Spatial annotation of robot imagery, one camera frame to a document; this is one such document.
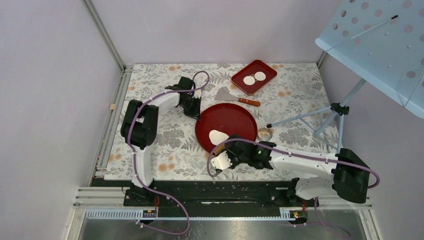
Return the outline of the white dough ball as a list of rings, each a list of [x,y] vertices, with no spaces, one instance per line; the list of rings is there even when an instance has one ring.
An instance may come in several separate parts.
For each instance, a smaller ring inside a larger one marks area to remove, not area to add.
[[[221,131],[218,130],[211,130],[208,134],[209,140],[210,142],[214,145],[217,146],[218,144],[226,141],[229,136]]]

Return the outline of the wooden double-ended roller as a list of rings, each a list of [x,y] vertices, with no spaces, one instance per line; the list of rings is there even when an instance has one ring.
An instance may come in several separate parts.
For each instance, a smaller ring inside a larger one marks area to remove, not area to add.
[[[221,145],[221,146],[219,146],[214,152],[213,152],[213,154],[215,155],[215,156],[218,156],[222,151],[224,151],[224,149],[225,149],[225,146],[224,145]]]

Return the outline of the round red tray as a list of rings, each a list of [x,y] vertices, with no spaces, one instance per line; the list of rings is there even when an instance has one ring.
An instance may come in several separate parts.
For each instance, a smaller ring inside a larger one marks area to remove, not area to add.
[[[247,109],[233,103],[219,103],[204,110],[195,124],[197,141],[208,153],[216,146],[209,138],[212,130],[255,141],[258,127]]]

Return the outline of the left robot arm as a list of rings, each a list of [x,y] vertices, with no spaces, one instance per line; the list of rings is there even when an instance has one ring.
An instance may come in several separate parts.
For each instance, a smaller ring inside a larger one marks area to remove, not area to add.
[[[151,152],[157,136],[159,115],[171,108],[181,107],[185,116],[199,121],[201,100],[200,88],[192,79],[183,76],[178,84],[167,86],[164,92],[146,102],[133,99],[128,103],[120,134],[133,150],[130,191],[142,205],[148,206],[155,200],[154,190],[146,186],[154,181]]]

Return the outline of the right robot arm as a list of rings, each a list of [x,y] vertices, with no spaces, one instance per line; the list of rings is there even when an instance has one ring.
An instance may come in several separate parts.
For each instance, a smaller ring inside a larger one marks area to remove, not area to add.
[[[352,150],[341,148],[338,153],[293,151],[269,141],[255,142],[231,136],[223,150],[211,160],[217,171],[246,164],[257,170],[294,170],[310,174],[296,177],[287,188],[287,201],[293,206],[316,197],[338,196],[363,204],[366,202],[371,170]]]

